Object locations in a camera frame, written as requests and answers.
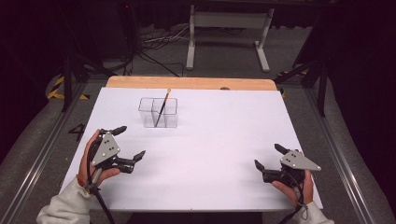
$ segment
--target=white sleeve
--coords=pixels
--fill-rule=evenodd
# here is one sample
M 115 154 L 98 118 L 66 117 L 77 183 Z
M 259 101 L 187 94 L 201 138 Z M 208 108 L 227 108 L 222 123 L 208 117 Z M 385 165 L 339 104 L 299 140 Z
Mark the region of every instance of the white sleeve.
M 317 205 L 312 202 L 306 205 L 306 208 L 301 208 L 296 213 L 293 219 L 299 224 L 333 224 L 334 221 L 327 219 Z
M 76 178 L 50 200 L 37 216 L 37 223 L 90 223 L 92 196 L 79 184 Z

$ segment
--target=white tabletop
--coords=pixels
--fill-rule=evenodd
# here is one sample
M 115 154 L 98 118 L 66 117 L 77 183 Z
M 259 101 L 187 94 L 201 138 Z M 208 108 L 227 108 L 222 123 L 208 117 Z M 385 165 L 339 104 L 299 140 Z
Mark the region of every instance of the white tabletop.
M 283 156 L 274 144 L 301 149 L 278 91 L 172 90 L 177 128 L 144 128 L 143 97 L 166 89 L 102 88 L 61 190 L 78 173 L 84 147 L 97 129 L 127 126 L 115 136 L 119 157 L 146 150 L 132 174 L 100 187 L 106 205 L 122 211 L 272 211 L 291 209 L 288 199 L 263 183 L 258 160 L 278 170 Z M 322 203 L 315 188 L 314 201 Z M 93 200 L 92 208 L 100 208 Z

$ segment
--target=gray floor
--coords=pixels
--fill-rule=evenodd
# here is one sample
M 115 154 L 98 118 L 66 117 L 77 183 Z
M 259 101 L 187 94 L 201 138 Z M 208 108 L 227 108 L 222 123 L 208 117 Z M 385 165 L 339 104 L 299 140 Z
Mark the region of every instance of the gray floor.
M 175 29 L 180 28 L 183 28 L 183 25 L 175 27 Z M 263 73 L 255 49 L 252 47 L 253 41 L 259 38 L 260 31 L 245 30 L 239 35 L 229 35 L 219 30 L 203 30 L 196 37 L 194 69 L 184 71 L 183 76 L 274 78 L 277 73 L 291 69 L 309 32 L 309 28 L 271 29 L 264 46 L 271 72 Z M 161 63 L 185 63 L 187 46 L 188 41 L 180 39 L 162 49 L 149 50 L 146 53 Z M 168 67 L 181 75 L 179 64 L 169 64 Z M 148 63 L 137 56 L 134 59 L 132 71 L 133 76 L 172 76 L 159 65 Z M 89 94 L 91 99 L 77 100 L 66 118 L 64 113 L 61 113 L 63 101 L 50 99 L 47 106 L 25 129 L 1 164 L 0 215 L 2 218 L 7 215 L 6 219 L 3 219 L 4 223 L 35 223 L 35 217 L 41 207 L 48 204 L 53 195 L 59 193 L 62 180 L 78 146 L 77 134 L 68 133 L 68 131 L 80 123 L 87 124 L 98 92 L 106 85 L 105 78 L 95 77 L 101 76 L 93 76 L 84 86 L 83 91 L 84 94 Z M 322 167 L 322 171 L 316 174 L 316 184 L 324 205 L 323 213 L 336 223 L 396 223 L 386 197 L 350 138 L 334 100 L 331 83 L 328 84 L 327 89 L 326 118 L 317 119 L 317 111 L 309 98 L 312 92 L 316 92 L 316 88 L 302 89 L 298 83 L 299 79 L 300 77 L 294 77 L 279 87 L 283 87 L 286 92 L 285 104 L 305 156 Z M 49 136 L 52 136 L 54 128 L 59 126 L 60 119 L 66 119 L 66 121 L 61 125 L 58 137 L 51 138 L 49 141 Z M 332 133 L 333 141 L 347 161 L 347 167 L 350 168 L 356 180 L 372 220 L 361 220 L 359 208 L 353 200 L 354 196 L 359 197 L 359 195 L 350 195 L 348 183 L 334 162 L 332 147 L 320 126 L 323 120 L 329 124 L 328 128 Z M 36 158 L 43 148 L 50 152 L 48 160 L 43 161 L 44 169 L 34 169 L 36 178 L 33 179 L 32 187 L 26 192 L 18 193 L 20 186 L 25 184 L 24 181 L 31 180 L 25 177 L 31 175 L 31 168 L 37 162 Z M 16 201 L 16 197 L 23 193 L 26 200 Z M 12 207 L 15 211 L 15 214 L 12 214 L 8 208 L 16 203 L 20 204 Z M 289 212 L 263 213 L 263 223 L 277 223 Z M 114 212 L 113 216 L 117 223 L 126 223 L 131 214 Z M 106 216 L 102 211 L 92 211 L 92 223 L 107 223 Z

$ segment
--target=hand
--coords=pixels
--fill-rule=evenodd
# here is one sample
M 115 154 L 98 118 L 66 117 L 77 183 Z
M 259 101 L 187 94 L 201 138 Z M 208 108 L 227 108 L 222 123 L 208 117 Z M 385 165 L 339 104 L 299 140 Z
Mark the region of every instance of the hand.
M 88 157 L 88 151 L 90 150 L 91 144 L 96 140 L 96 138 L 99 136 L 99 130 L 97 130 L 93 136 L 91 137 L 90 141 L 88 141 L 87 146 L 85 146 L 85 151 L 84 155 L 81 158 L 81 163 L 79 164 L 79 171 L 78 171 L 78 178 L 84 182 L 88 180 L 88 175 L 87 175 L 87 157 Z M 91 173 L 92 175 L 94 171 L 94 167 L 91 165 Z M 99 178 L 98 181 L 96 182 L 96 186 L 99 187 L 99 185 L 102 184 L 102 181 L 105 179 L 110 178 L 111 176 L 118 175 L 120 173 L 120 169 L 118 168 L 111 168 L 108 170 L 104 170 Z
M 294 192 L 294 189 L 289 188 L 279 181 L 273 181 L 272 185 L 289 198 L 289 201 L 293 207 L 297 207 L 298 198 Z M 305 170 L 305 179 L 302 187 L 303 186 L 304 204 L 312 203 L 314 201 L 314 182 L 312 181 L 311 171 L 309 170 Z

